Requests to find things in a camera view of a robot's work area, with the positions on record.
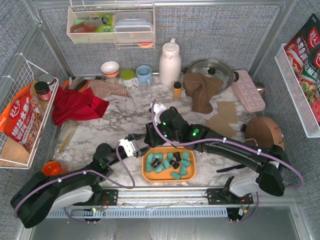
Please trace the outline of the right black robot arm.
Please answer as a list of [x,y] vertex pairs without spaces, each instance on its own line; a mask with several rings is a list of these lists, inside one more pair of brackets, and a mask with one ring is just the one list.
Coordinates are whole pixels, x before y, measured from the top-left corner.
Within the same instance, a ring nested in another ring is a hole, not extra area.
[[249,174],[231,177],[227,181],[226,186],[231,193],[238,197],[255,192],[283,196],[286,187],[281,162],[288,163],[288,158],[281,147],[252,146],[225,137],[204,125],[189,124],[174,107],[156,104],[149,111],[152,122],[146,125],[144,141],[152,148],[169,143],[175,147],[225,157],[252,170]]

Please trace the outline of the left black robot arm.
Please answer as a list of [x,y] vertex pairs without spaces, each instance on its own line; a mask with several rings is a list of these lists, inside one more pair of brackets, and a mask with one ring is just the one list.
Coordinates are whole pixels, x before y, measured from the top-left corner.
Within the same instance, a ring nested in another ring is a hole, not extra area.
[[38,225],[59,197],[82,187],[110,181],[111,166],[131,156],[122,145],[113,148],[108,143],[101,143],[92,161],[81,169],[56,176],[46,176],[41,171],[35,173],[10,200],[14,216],[25,228]]

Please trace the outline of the brown cloth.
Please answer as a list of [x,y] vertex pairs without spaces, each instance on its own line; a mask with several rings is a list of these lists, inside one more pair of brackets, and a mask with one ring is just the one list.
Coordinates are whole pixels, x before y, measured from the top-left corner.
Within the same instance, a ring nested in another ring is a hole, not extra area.
[[223,84],[223,81],[217,77],[208,77],[199,72],[185,73],[183,88],[185,94],[192,98],[191,111],[210,114],[213,111],[210,100]]

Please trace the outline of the orange plastic tray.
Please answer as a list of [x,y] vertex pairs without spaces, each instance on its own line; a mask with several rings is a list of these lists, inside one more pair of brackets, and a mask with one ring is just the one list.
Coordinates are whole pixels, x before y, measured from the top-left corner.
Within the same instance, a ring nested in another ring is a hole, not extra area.
[[155,147],[142,157],[142,175],[149,182],[186,182],[196,171],[194,153],[183,147]]

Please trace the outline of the black coffee capsule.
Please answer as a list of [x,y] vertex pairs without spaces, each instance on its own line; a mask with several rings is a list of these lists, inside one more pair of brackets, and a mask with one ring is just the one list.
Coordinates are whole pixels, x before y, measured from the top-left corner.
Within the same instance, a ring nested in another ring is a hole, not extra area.
[[152,163],[151,163],[151,166],[155,169],[157,168],[159,165],[161,164],[161,161],[156,158]]
[[175,158],[175,160],[176,160],[176,162],[180,162],[182,159],[181,159],[181,155],[180,155],[180,152],[174,152],[173,153],[173,156],[174,156],[174,158]]
[[178,162],[176,162],[175,160],[170,160],[169,161],[169,164],[174,168],[174,169],[177,169],[179,166],[180,166],[180,164],[178,163]]

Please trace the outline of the teal coffee capsule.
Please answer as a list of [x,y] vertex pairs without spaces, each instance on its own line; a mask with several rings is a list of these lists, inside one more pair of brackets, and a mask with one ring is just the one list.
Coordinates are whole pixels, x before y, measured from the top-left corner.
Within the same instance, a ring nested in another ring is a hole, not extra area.
[[157,174],[159,174],[159,173],[161,173],[164,169],[165,169],[165,168],[164,168],[163,165],[159,165],[159,166],[157,166],[157,167],[155,168],[155,172],[156,172]]
[[183,160],[188,160],[189,158],[190,158],[190,154],[188,152],[185,151],[185,152],[182,153],[182,159]]
[[170,168],[170,162],[169,162],[169,160],[164,159],[164,160],[162,161],[162,164],[163,164],[163,166],[164,166],[165,169],[169,169],[169,168]]
[[149,153],[147,158],[146,158],[146,162],[147,163],[152,163],[154,159],[154,154],[153,153]]
[[154,153],[153,154],[153,158],[154,159],[163,160],[164,159],[164,154],[163,153]]
[[182,165],[182,166],[180,167],[180,172],[179,172],[179,174],[180,174],[181,176],[186,176],[186,175],[187,175],[187,168],[186,168],[186,166]]
[[191,162],[189,160],[186,160],[186,159],[182,159],[180,161],[180,163],[185,166],[186,168],[188,168],[190,165],[191,165]]
[[173,160],[173,158],[174,158],[174,154],[173,154],[172,152],[169,152],[169,153],[167,154],[167,156],[166,156],[166,159],[167,159],[168,161]]
[[182,177],[182,175],[180,174],[180,173],[178,173],[178,172],[171,172],[171,176],[172,176],[172,178],[173,179],[175,179],[175,180],[179,180],[181,177]]

